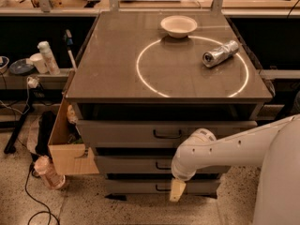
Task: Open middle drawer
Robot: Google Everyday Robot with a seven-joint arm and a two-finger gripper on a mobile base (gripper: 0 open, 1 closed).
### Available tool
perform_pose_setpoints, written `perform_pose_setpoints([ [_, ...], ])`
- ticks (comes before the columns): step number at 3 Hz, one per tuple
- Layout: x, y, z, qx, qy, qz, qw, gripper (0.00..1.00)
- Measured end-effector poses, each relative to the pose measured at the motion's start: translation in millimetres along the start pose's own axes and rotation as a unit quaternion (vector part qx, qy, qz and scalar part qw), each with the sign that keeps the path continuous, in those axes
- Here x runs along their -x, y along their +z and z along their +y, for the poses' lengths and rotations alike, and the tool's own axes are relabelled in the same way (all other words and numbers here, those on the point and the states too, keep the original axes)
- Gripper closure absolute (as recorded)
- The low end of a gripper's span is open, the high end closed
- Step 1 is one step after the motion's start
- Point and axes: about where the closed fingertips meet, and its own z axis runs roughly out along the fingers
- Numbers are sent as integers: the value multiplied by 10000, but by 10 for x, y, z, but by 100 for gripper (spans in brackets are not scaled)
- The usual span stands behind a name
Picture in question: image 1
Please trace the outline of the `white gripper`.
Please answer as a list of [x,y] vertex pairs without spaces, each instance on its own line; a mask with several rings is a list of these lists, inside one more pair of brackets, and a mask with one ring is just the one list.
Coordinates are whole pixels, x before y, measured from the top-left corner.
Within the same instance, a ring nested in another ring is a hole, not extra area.
[[180,200],[186,188],[186,183],[184,181],[190,180],[195,173],[195,169],[190,169],[189,167],[181,165],[177,161],[172,162],[172,175],[174,178],[171,181],[171,202],[176,203]]

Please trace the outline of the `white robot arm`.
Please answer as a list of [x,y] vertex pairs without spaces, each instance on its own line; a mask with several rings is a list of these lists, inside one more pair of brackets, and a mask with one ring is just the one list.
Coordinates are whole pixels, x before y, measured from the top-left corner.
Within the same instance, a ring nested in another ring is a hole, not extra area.
[[172,159],[170,200],[180,200],[186,181],[210,166],[260,166],[252,225],[300,225],[300,115],[216,139],[200,128]]

